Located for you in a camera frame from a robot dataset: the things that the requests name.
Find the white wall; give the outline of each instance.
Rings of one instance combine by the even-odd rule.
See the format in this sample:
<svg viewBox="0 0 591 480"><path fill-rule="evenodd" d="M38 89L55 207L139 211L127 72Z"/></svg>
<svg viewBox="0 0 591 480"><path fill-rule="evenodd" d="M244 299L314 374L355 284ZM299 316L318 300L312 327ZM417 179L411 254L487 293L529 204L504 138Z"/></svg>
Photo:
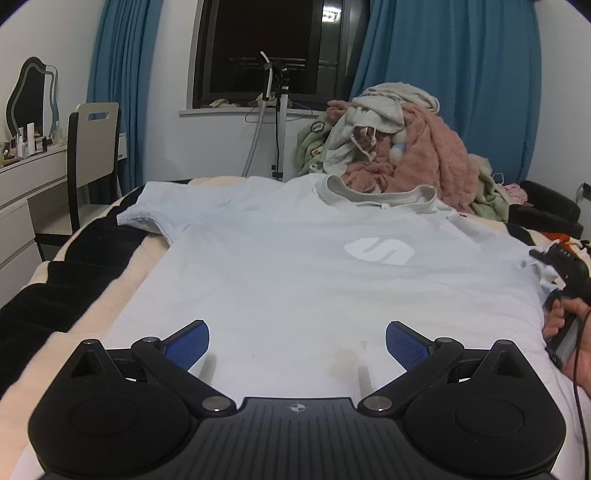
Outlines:
<svg viewBox="0 0 591 480"><path fill-rule="evenodd" d="M240 175L255 124L244 113L179 116L186 109L191 38L197 0L164 0L154 51L147 110L145 180ZM256 115L249 120L256 121ZM274 113L267 115L274 122ZM311 119L287 124L286 176L296 134ZM275 125L264 125L251 174L270 176L275 158Z"/></svg>
<svg viewBox="0 0 591 480"><path fill-rule="evenodd" d="M591 183L591 24L566 0L535 5L542 42L540 125L529 180L574 199ZM591 235L591 202L580 223Z"/></svg>
<svg viewBox="0 0 591 480"><path fill-rule="evenodd" d="M59 72L61 127L86 100L96 30L105 0L29 0L0 27L0 140L9 137L6 104L23 62L39 57Z"/></svg>

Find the black cushion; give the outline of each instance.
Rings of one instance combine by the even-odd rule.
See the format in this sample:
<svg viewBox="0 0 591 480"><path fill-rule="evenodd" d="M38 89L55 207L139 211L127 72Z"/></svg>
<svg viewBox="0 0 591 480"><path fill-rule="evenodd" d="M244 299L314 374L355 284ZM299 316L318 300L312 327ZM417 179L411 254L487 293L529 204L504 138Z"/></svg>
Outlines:
<svg viewBox="0 0 591 480"><path fill-rule="evenodd" d="M581 238L583 235L583 225L525 205L511 205L509 221L538 232L565 233L574 238Z"/></svg>
<svg viewBox="0 0 591 480"><path fill-rule="evenodd" d="M553 213L571 222L579 221L581 209L568 197L534 181L525 180L520 185L527 192L528 202L538 210Z"/></svg>

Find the white t-shirt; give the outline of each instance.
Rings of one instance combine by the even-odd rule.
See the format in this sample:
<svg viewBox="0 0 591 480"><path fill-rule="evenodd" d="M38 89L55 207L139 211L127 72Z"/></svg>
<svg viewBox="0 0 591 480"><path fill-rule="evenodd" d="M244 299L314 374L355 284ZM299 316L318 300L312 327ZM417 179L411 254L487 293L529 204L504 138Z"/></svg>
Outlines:
<svg viewBox="0 0 591 480"><path fill-rule="evenodd" d="M467 348L508 338L561 408L567 444L575 442L570 381L541 336L544 270L529 247L461 217L432 187L376 196L323 175L148 183L118 222L162 232L171 248L107 348L203 319L210 346L191 372L237 404L246 396L357 403L404 372L385 347L393 320ZM570 450L557 465L572 473L580 452Z"/></svg>

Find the metal screw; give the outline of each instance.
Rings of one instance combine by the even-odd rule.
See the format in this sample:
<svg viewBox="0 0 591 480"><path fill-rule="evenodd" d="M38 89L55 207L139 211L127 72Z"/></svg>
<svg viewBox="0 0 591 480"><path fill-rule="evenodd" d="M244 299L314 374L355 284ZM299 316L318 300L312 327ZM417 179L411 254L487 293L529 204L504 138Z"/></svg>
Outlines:
<svg viewBox="0 0 591 480"><path fill-rule="evenodd" d="M208 397L201 403L205 410L209 411L224 411L229 409L232 406L232 402L227 397L221 397L219 395L214 395L213 397Z"/></svg>
<svg viewBox="0 0 591 480"><path fill-rule="evenodd" d="M390 400L387 397L382 397L380 395L374 395L373 397L366 398L363 401L363 404L366 408L370 410L384 411L392 407L392 400Z"/></svg>

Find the power outlet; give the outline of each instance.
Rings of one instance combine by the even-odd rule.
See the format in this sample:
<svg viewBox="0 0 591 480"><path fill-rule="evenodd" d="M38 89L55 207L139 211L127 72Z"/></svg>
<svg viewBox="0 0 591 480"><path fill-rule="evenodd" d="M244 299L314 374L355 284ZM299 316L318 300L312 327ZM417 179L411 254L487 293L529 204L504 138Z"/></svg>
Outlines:
<svg viewBox="0 0 591 480"><path fill-rule="evenodd" d="M581 189L583 190L581 196L587 200L591 200L591 185L583 183Z"/></svg>

